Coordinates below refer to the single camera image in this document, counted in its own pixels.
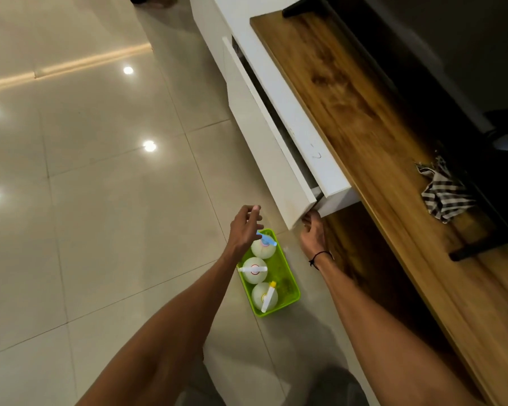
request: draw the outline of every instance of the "blue spray nozzle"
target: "blue spray nozzle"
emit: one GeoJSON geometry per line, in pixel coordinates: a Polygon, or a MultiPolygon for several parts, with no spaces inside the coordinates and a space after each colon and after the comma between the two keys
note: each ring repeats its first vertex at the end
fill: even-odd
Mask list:
{"type": "Polygon", "coordinates": [[[258,235],[262,236],[262,243],[264,245],[277,246],[277,242],[273,238],[271,238],[269,235],[265,235],[265,234],[261,233],[260,231],[257,231],[256,233],[258,235]]]}

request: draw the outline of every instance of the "green tray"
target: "green tray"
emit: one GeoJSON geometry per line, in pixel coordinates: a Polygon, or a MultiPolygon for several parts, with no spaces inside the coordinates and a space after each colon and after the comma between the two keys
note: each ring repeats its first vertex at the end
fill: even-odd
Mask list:
{"type": "MultiPolygon", "coordinates": [[[[261,230],[260,232],[271,236],[271,238],[277,242],[277,249],[273,256],[269,259],[264,259],[265,263],[267,264],[268,271],[264,282],[277,282],[276,291],[278,293],[278,302],[276,306],[265,313],[255,307],[254,303],[252,303],[252,290],[254,289],[255,285],[249,284],[245,280],[242,272],[239,272],[239,276],[241,278],[241,282],[243,283],[246,296],[249,299],[252,312],[254,312],[256,316],[264,317],[268,314],[272,314],[273,312],[278,311],[279,309],[282,309],[285,306],[297,302],[301,297],[301,292],[299,291],[299,287],[297,286],[294,275],[291,273],[290,266],[288,265],[288,261],[286,261],[286,257],[284,256],[284,252],[282,252],[281,245],[278,243],[278,239],[275,236],[275,233],[270,229],[261,230]]],[[[254,254],[252,253],[252,250],[249,249],[243,256],[243,259],[241,259],[239,262],[238,267],[242,267],[244,261],[252,258],[253,256],[254,254]]]]}

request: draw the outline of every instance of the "tv stand leg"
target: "tv stand leg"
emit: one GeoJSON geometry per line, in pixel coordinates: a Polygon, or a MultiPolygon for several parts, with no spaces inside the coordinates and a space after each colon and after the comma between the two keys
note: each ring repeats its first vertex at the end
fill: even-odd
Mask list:
{"type": "Polygon", "coordinates": [[[282,10],[284,18],[298,16],[299,14],[318,10],[319,0],[299,0],[282,10]]]}
{"type": "Polygon", "coordinates": [[[481,252],[488,251],[498,246],[508,243],[508,239],[501,235],[499,232],[494,232],[484,239],[474,242],[473,244],[464,246],[463,248],[450,252],[450,259],[454,262],[459,262],[463,259],[473,257],[481,252]]]}

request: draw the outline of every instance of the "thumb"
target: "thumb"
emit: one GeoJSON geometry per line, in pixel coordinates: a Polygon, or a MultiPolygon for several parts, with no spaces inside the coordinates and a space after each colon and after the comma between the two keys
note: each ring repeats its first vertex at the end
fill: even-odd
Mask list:
{"type": "Polygon", "coordinates": [[[256,226],[258,225],[259,209],[260,209],[259,205],[254,205],[252,207],[252,211],[250,212],[249,222],[247,224],[249,227],[256,228],[256,226]]]}

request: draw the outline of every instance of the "forearm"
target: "forearm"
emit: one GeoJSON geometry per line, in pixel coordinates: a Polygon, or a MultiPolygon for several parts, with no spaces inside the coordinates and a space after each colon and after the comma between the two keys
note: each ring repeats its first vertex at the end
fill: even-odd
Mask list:
{"type": "Polygon", "coordinates": [[[179,293],[115,355],[79,404],[174,404],[230,283],[237,254],[218,261],[179,293]]]}
{"type": "Polygon", "coordinates": [[[316,264],[383,406],[475,404],[436,353],[357,288],[329,255],[321,255],[316,264]]]}

